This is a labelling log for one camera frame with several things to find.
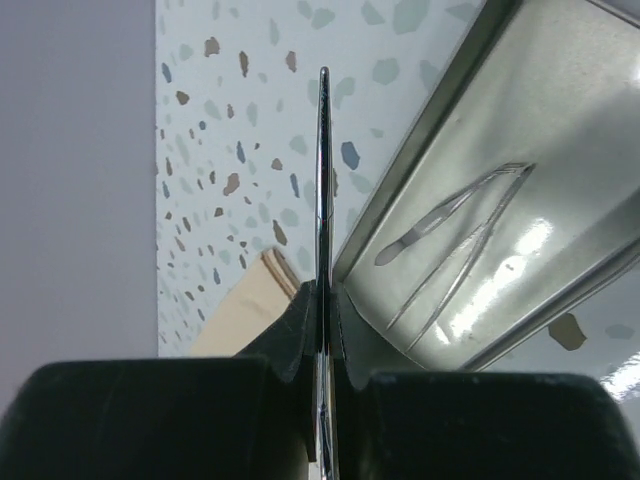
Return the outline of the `steel tweezers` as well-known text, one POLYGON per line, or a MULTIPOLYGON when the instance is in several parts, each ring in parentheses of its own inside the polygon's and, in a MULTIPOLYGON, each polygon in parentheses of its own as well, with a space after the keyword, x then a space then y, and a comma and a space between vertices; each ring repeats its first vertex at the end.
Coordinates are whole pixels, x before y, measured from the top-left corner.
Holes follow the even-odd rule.
POLYGON ((418 286, 409 295, 407 300, 404 301, 399 310, 392 316, 391 320, 388 321, 385 327, 387 331, 394 327, 400 318, 413 306, 431 278, 442 270, 447 261, 464 248, 469 249, 469 254, 462 263, 458 273, 437 302, 432 313, 427 317, 426 322, 411 342, 404 348, 404 354, 409 354, 409 352, 414 349, 417 343, 427 333, 429 328, 436 323, 440 314, 445 310, 453 297, 459 291, 471 270, 478 262, 489 239, 493 235, 498 220, 501 218, 508 205, 514 199, 536 167, 537 165, 535 163, 508 162, 481 174, 471 183, 465 185, 446 197, 444 200, 440 201, 403 235, 379 251, 375 258, 374 265, 382 267, 394 261, 403 251, 435 231, 454 213, 456 213, 466 201, 491 181, 501 175, 513 175, 515 177, 486 220, 482 221, 477 227, 475 227, 475 229, 472 230, 466 238, 441 255, 438 263, 428 274, 424 276, 418 286))

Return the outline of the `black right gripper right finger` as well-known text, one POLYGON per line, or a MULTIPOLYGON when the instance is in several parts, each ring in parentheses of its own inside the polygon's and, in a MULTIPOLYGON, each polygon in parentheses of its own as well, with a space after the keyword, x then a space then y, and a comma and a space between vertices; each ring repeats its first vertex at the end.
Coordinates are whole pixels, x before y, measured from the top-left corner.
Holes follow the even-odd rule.
POLYGON ((344 479, 635 479, 639 455, 613 399, 569 373, 426 371, 356 311, 332 312, 344 479))

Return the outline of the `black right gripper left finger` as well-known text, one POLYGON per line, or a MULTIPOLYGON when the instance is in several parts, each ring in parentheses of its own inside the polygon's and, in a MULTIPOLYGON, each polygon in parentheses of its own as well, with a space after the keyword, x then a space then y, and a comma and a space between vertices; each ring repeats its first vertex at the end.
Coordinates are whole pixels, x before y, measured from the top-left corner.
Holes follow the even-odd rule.
POLYGON ((5 479, 305 479, 312 300, 231 357, 56 362, 1 420, 5 479))

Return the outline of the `steel forceps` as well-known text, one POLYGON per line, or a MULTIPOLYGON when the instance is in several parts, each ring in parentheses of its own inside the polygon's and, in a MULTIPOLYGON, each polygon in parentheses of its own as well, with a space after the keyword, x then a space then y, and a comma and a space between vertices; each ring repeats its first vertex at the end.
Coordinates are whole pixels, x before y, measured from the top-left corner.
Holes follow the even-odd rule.
POLYGON ((319 72, 315 193, 316 447, 322 479, 339 477, 331 352, 333 212, 330 70, 323 66, 319 72))

